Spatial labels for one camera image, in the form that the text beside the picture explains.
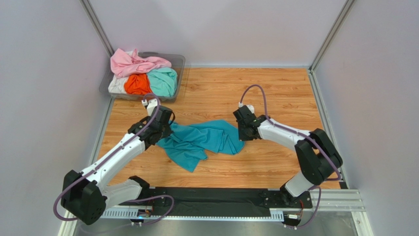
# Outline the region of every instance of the pink shirt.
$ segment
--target pink shirt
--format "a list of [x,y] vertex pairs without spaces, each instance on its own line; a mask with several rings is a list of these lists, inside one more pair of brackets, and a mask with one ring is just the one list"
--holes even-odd
[[132,56],[130,56],[118,48],[111,57],[111,70],[117,78],[132,74],[143,74],[162,67],[172,67],[172,64],[170,61],[159,57],[141,58],[138,56],[137,49],[134,49]]

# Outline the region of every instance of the clothing pile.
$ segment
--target clothing pile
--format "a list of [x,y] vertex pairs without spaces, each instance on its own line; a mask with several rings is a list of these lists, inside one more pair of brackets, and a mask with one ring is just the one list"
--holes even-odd
[[172,97],[178,86],[177,73],[163,58],[138,56],[137,49],[124,52],[117,49],[111,57],[111,70],[115,74],[108,90],[110,93]]

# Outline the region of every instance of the white cloth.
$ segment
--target white cloth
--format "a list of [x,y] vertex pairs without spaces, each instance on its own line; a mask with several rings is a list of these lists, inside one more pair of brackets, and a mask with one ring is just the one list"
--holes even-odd
[[[128,55],[132,55],[132,51],[126,52]],[[127,94],[123,85],[128,81],[129,76],[117,78],[116,75],[114,75],[111,83],[108,86],[108,91],[110,93],[121,93],[121,94]]]

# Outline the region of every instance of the orange shirt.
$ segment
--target orange shirt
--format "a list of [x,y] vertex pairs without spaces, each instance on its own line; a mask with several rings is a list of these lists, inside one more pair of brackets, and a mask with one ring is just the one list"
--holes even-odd
[[123,87],[129,94],[145,95],[152,92],[147,74],[130,75]]

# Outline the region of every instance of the wooden floor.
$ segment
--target wooden floor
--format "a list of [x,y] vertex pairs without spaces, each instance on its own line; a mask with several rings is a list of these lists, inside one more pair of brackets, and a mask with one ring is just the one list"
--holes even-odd
[[[237,126],[233,111],[251,84],[264,88],[269,115],[276,121],[299,129],[322,127],[305,69],[186,69],[177,101],[164,105],[175,112],[179,124],[225,119]],[[264,112],[257,88],[247,93],[244,104],[252,104],[256,116]],[[116,100],[100,156],[146,115],[141,102]],[[162,148],[152,146],[126,165],[110,184],[137,175],[151,186],[160,187],[279,188],[299,171],[295,152],[271,141],[246,142],[244,149],[234,156],[209,151],[207,154],[208,160],[201,161],[195,172],[190,173],[172,162]],[[326,182],[322,187],[339,188],[339,184]]]

